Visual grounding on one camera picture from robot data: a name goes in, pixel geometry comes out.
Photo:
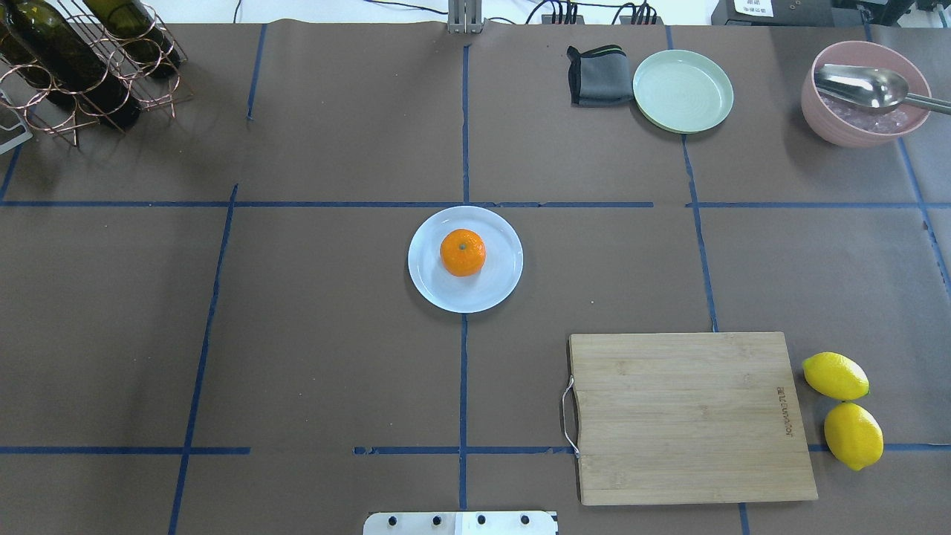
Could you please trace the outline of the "dark wine bottle back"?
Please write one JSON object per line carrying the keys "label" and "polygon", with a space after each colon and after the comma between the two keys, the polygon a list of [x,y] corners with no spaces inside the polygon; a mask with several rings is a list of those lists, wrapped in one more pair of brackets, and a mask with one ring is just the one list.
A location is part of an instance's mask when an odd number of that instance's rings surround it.
{"label": "dark wine bottle back", "polygon": [[41,76],[45,74],[45,72],[34,70],[33,65],[36,60],[33,54],[10,33],[9,28],[7,28],[4,22],[1,23],[1,55],[11,68],[17,67],[17,65],[22,66],[15,72],[21,76],[30,87],[36,89],[45,89],[48,87],[48,82],[44,82],[44,78],[37,77],[37,75]]}

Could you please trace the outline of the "yellow lemon far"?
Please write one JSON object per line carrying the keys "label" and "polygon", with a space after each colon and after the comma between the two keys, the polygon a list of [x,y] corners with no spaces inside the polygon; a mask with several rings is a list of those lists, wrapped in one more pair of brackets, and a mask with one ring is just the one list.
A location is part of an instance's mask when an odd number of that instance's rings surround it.
{"label": "yellow lemon far", "polygon": [[826,415],[822,430],[830,453],[850,470],[861,471],[883,456],[883,431],[859,404],[837,404]]}

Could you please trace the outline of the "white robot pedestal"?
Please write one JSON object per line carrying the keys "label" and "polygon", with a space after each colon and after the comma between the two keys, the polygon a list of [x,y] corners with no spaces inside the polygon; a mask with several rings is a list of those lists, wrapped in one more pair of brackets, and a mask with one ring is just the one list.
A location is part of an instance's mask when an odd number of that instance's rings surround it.
{"label": "white robot pedestal", "polygon": [[543,510],[377,512],[363,534],[558,534],[557,514]]}

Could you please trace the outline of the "aluminium frame post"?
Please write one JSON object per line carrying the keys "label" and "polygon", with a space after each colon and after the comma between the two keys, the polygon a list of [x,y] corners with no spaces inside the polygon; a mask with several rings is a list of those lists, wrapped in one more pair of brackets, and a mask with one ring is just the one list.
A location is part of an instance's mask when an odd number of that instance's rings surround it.
{"label": "aluminium frame post", "polygon": [[447,30],[452,34],[477,34],[484,30],[482,0],[449,0]]}

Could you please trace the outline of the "yellow lemon near board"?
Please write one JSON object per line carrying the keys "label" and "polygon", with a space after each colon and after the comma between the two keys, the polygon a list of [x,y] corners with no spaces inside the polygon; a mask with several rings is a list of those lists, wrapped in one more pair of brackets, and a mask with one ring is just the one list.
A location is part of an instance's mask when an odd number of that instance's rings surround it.
{"label": "yellow lemon near board", "polygon": [[815,392],[842,402],[863,398],[870,392],[865,369],[845,355],[825,351],[802,362],[805,382]]}

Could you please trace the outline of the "pink bowl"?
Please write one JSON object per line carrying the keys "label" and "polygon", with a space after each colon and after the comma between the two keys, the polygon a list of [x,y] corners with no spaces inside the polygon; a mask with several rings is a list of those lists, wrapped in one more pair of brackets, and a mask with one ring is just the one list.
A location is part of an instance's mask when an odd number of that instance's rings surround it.
{"label": "pink bowl", "polygon": [[874,148],[917,131],[938,102],[920,68],[885,45],[848,40],[823,48],[802,75],[799,115],[823,141]]}

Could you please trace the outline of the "dark wine bottle front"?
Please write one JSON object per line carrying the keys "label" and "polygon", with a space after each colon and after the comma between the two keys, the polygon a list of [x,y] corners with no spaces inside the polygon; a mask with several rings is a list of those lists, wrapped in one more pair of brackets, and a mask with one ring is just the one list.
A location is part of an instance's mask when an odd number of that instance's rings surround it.
{"label": "dark wine bottle front", "polygon": [[140,104],[124,81],[86,44],[50,3],[3,1],[4,21],[39,64],[71,92],[82,111],[109,128],[128,131],[140,117]]}

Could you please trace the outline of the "dark wine bottle middle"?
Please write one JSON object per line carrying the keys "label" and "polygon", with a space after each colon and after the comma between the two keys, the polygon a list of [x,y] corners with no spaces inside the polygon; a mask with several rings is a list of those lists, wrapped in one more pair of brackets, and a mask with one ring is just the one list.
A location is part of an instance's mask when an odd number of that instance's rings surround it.
{"label": "dark wine bottle middle", "polygon": [[142,2],[85,1],[84,4],[147,76],[166,80],[178,73],[181,57],[175,45]]}

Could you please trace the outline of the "light blue plate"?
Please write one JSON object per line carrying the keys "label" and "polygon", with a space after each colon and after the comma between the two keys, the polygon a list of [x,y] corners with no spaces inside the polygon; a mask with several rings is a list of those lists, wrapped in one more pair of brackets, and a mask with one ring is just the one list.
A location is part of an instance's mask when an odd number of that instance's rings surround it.
{"label": "light blue plate", "polygon": [[[455,276],[441,260],[441,242],[458,228],[482,237],[487,258],[479,272]],[[455,313],[486,311],[519,284],[524,264],[519,234],[499,214],[474,206],[449,207],[431,215],[410,241],[407,265],[415,287],[433,305]]]}

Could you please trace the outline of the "bamboo cutting board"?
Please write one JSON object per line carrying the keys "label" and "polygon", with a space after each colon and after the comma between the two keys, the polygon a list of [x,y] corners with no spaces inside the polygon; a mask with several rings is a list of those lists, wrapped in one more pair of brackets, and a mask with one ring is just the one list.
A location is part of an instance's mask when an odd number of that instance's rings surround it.
{"label": "bamboo cutting board", "polygon": [[568,338],[586,507],[818,497],[782,332]]}

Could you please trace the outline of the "metal scoop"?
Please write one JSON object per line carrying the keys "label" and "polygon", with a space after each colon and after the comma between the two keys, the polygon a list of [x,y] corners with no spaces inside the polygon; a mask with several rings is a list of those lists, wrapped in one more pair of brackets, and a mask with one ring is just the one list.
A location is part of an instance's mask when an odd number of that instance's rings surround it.
{"label": "metal scoop", "polygon": [[813,74],[813,82],[821,94],[873,111],[888,112],[908,105],[950,114],[948,101],[913,94],[903,75],[885,68],[825,64]]}

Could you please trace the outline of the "dark wine bottle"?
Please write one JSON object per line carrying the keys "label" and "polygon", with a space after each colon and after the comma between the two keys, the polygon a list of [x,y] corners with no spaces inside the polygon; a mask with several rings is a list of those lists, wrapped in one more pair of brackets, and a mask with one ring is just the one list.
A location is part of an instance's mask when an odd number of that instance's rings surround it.
{"label": "dark wine bottle", "polygon": [[39,64],[71,92],[82,111],[109,128],[128,131],[140,117],[140,104],[124,81],[86,44],[50,3],[3,1],[4,21]]}
{"label": "dark wine bottle", "polygon": [[22,66],[15,72],[21,76],[30,87],[36,89],[45,89],[48,87],[48,82],[44,82],[44,78],[37,77],[37,75],[41,76],[45,74],[45,72],[34,70],[33,65],[36,60],[33,54],[10,33],[9,28],[7,28],[4,22],[1,23],[1,55],[11,68],[17,67],[17,65]]}
{"label": "dark wine bottle", "polygon": [[84,4],[147,76],[166,80],[178,73],[181,57],[175,45],[142,2],[85,1]]}

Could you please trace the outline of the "light green plate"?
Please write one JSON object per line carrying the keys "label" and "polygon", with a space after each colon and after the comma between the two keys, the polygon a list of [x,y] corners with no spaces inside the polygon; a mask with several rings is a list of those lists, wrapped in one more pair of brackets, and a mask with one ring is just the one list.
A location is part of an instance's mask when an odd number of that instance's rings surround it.
{"label": "light green plate", "polygon": [[733,83],[717,63],[698,52],[665,50],[642,61],[633,74],[636,105],[668,132],[694,134],[714,128],[733,111]]}

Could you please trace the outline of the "orange fruit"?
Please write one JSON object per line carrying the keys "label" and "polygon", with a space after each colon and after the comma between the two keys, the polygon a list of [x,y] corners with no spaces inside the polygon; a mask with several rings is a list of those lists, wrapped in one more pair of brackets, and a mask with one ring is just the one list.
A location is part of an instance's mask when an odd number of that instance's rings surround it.
{"label": "orange fruit", "polygon": [[476,275],[486,262],[487,250],[482,237],[469,228],[456,228],[439,246],[439,257],[445,270],[455,277]]}

